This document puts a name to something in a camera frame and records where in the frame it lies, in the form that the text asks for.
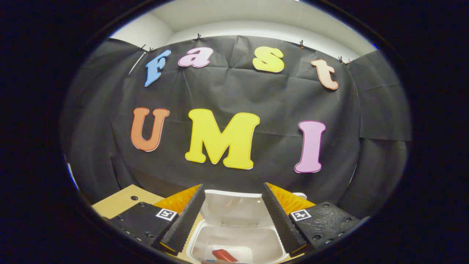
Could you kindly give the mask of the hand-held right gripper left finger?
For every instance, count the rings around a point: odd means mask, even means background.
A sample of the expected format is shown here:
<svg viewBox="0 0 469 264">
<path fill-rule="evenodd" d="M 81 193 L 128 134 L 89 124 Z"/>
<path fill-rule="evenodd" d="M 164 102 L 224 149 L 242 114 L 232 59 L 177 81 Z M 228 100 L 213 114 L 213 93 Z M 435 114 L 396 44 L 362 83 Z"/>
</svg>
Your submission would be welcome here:
<svg viewBox="0 0 469 264">
<path fill-rule="evenodd" d="M 205 199 L 204 185 L 198 184 L 154 204 L 139 202 L 108 221 L 140 243 L 177 256 Z"/>
</svg>

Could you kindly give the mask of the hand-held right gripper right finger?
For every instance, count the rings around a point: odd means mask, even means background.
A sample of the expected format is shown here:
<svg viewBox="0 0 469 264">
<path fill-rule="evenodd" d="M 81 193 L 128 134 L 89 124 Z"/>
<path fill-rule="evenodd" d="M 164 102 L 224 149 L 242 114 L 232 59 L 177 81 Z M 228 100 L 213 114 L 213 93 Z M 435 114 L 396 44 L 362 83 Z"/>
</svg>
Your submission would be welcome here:
<svg viewBox="0 0 469 264">
<path fill-rule="evenodd" d="M 262 199 L 290 257 L 330 247 L 361 226 L 332 202 L 314 204 L 270 183 L 263 184 Z"/>
</svg>

